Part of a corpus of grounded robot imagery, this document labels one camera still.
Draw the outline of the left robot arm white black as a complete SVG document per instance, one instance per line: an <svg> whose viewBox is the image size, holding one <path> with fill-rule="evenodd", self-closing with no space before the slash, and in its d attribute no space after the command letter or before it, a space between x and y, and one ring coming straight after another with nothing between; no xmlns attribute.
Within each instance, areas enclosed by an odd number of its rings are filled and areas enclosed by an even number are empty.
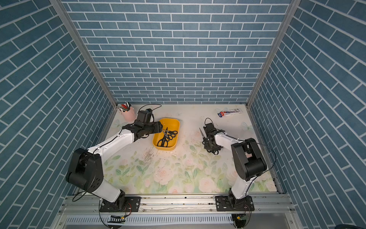
<svg viewBox="0 0 366 229"><path fill-rule="evenodd" d="M125 192L104 178L104 163L125 146L146 135L161 133L162 130L163 125L159 121L135 121L123 126L116 135L94 147L75 150L65 177L66 181L102 198L114 210L125 210Z"/></svg>

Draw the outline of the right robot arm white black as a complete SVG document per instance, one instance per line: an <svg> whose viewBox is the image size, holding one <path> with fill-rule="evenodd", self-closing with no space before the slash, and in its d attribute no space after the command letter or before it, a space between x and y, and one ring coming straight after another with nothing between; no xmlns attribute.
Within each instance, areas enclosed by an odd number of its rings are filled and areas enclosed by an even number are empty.
<svg viewBox="0 0 366 229"><path fill-rule="evenodd" d="M240 140L229 136L223 130L209 130L204 127L203 145L210 153L218 153L222 148L232 151L235 171L238 177L227 196L216 196L217 211L254 211L252 197L248 195L256 178L267 170L267 164L255 139Z"/></svg>

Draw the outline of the large dark blue scissors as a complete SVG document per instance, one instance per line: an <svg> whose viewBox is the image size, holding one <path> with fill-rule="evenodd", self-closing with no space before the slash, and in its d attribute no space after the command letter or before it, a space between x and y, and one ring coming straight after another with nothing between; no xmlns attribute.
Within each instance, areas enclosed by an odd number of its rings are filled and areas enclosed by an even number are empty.
<svg viewBox="0 0 366 229"><path fill-rule="evenodd" d="M218 155L219 151L222 149L222 146L209 146L206 150L208 153L212 153L214 155Z"/></svg>

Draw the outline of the small black thin scissors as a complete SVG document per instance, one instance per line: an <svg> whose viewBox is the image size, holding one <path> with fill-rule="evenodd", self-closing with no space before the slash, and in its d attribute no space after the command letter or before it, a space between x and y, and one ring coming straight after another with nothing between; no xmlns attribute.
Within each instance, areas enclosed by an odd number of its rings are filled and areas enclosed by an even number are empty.
<svg viewBox="0 0 366 229"><path fill-rule="evenodd" d="M205 144L206 137L204 136L204 134L203 134L203 132L202 132L201 128L199 128L199 130L200 130L200 133L201 133L202 138L203 138L203 142L202 142L202 144L204 145L204 144Z"/></svg>

